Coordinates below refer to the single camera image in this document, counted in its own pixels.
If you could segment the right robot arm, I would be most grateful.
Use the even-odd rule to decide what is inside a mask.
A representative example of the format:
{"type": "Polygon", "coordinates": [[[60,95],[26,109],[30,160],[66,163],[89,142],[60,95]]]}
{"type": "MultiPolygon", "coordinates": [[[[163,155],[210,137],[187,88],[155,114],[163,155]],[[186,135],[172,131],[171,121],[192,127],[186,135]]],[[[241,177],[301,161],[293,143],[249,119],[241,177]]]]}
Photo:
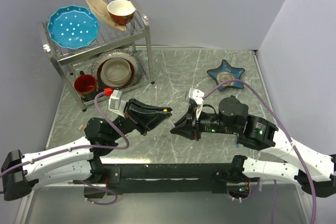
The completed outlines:
{"type": "Polygon", "coordinates": [[[289,140],[275,124],[250,115],[248,106],[233,95],[222,99],[218,112],[214,113],[203,112],[190,100],[187,112],[170,132],[196,141],[201,139],[202,133],[232,134],[240,145],[282,159],[278,163],[236,155],[228,168],[216,173],[224,182],[275,179],[298,185],[305,193],[315,193],[320,198],[335,194],[335,155],[323,155],[289,140]]]}

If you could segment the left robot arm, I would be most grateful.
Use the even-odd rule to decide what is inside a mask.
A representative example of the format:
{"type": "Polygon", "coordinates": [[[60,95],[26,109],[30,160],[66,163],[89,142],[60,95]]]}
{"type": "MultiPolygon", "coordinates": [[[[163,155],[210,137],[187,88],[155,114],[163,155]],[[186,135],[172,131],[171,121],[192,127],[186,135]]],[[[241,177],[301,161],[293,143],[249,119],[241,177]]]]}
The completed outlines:
{"type": "Polygon", "coordinates": [[[105,174],[102,156],[112,150],[126,150],[130,146],[127,134],[138,131],[146,135],[172,115],[169,107],[136,99],[114,102],[110,111],[117,115],[114,120],[100,111],[99,118],[88,121],[84,136],[68,144],[35,153],[8,153],[1,166],[4,200],[21,199],[38,188],[69,180],[100,182],[105,174]]]}

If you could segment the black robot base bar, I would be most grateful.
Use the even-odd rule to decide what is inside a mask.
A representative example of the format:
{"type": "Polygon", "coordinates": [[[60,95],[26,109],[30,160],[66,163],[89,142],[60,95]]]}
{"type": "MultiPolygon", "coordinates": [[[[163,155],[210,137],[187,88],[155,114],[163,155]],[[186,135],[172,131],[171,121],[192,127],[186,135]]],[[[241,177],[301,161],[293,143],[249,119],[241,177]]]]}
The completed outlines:
{"type": "Polygon", "coordinates": [[[90,184],[108,186],[117,195],[135,193],[227,193],[227,184],[256,182],[241,166],[230,163],[203,164],[105,164],[88,179],[90,184]]]}

